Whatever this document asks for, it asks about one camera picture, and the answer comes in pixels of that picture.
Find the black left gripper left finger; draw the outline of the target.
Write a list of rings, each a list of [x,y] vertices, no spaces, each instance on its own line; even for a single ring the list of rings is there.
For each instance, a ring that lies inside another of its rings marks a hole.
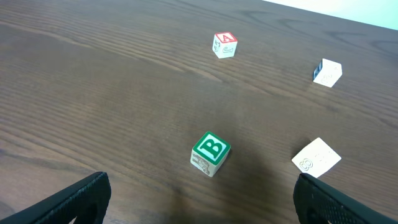
[[[102,224],[111,198],[107,173],[95,172],[18,213],[3,224]]]

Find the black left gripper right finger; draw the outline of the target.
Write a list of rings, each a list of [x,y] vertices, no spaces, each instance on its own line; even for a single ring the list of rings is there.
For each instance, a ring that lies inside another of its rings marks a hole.
[[[397,224],[306,173],[296,181],[293,200],[301,224]]]

